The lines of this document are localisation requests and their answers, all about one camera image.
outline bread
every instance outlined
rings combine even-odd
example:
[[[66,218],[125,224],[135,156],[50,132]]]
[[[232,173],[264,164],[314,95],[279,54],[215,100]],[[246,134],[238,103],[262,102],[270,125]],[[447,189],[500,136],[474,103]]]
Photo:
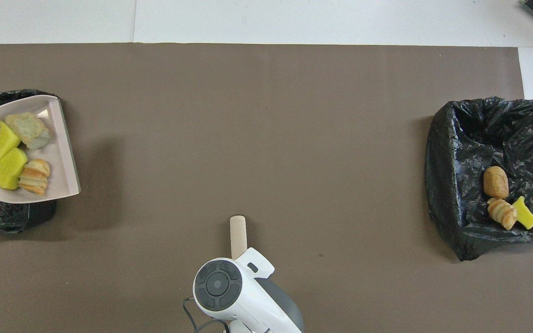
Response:
[[[501,223],[505,229],[511,230],[518,219],[518,212],[515,207],[503,199],[491,198],[488,203],[491,219]]]
[[[49,143],[49,130],[32,112],[8,114],[6,124],[19,136],[29,149],[38,149]]]
[[[491,166],[484,171],[483,188],[487,196],[503,199],[509,196],[509,182],[505,171],[498,166]]]
[[[50,168],[45,160],[31,160],[19,176],[18,185],[24,190],[44,196],[44,191],[49,185],[49,176]]]

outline trash bag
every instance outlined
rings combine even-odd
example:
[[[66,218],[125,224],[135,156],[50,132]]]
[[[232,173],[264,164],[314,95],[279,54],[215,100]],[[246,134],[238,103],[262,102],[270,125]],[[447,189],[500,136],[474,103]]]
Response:
[[[427,138],[425,185],[431,221],[460,261],[533,242],[533,227],[516,222],[506,230],[489,217],[483,174],[493,165],[509,179],[506,202],[525,196],[533,213],[533,100],[490,97],[442,107]]]
[[[0,92],[0,105],[25,99],[34,95],[53,95],[34,89]],[[0,232],[16,234],[32,226],[50,220],[55,215],[56,200],[30,204],[11,204],[0,202]]]

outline brown table mat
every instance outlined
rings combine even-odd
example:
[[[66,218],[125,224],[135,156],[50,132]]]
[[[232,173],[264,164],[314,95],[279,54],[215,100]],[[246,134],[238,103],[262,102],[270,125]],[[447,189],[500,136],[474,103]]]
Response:
[[[533,244],[458,262],[423,181],[444,103],[523,97],[516,49],[0,45],[21,88],[63,99],[82,192],[0,234],[0,333],[192,332],[236,214],[309,332],[533,332]]]

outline yellow sponge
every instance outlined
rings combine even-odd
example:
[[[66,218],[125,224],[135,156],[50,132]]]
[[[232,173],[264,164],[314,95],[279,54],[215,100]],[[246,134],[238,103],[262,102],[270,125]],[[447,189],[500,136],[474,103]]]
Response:
[[[512,206],[518,211],[518,221],[530,230],[533,227],[533,214],[527,209],[524,196],[520,196]]]
[[[26,154],[19,148],[12,148],[0,160],[0,187],[15,190],[18,187],[19,175],[28,162]]]
[[[11,150],[19,145],[17,136],[6,123],[0,121],[0,160]]]

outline food scrap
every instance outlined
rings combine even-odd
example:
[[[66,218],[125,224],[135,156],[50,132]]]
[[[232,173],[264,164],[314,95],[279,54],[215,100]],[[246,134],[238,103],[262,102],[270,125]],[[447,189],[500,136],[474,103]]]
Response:
[[[509,196],[509,182],[505,171],[499,166],[491,166],[484,171],[483,188],[487,196],[503,199]]]
[[[8,114],[6,124],[22,139],[28,149],[38,149],[49,143],[49,130],[32,112]]]
[[[489,216],[491,219],[501,223],[503,227],[510,230],[518,219],[518,212],[503,199],[491,198],[489,203]]]
[[[49,140],[49,130],[31,112],[8,114],[5,122],[0,121],[0,188],[15,190],[19,185],[43,196],[48,186],[49,164],[38,159],[26,165],[28,158],[18,145],[24,142],[27,148],[38,149]]]
[[[49,185],[49,175],[49,164],[45,160],[31,160],[19,176],[18,185],[24,190],[44,196],[44,190]]]
[[[524,196],[520,196],[512,206],[518,211],[518,221],[530,230],[533,227],[533,214],[527,209]]]

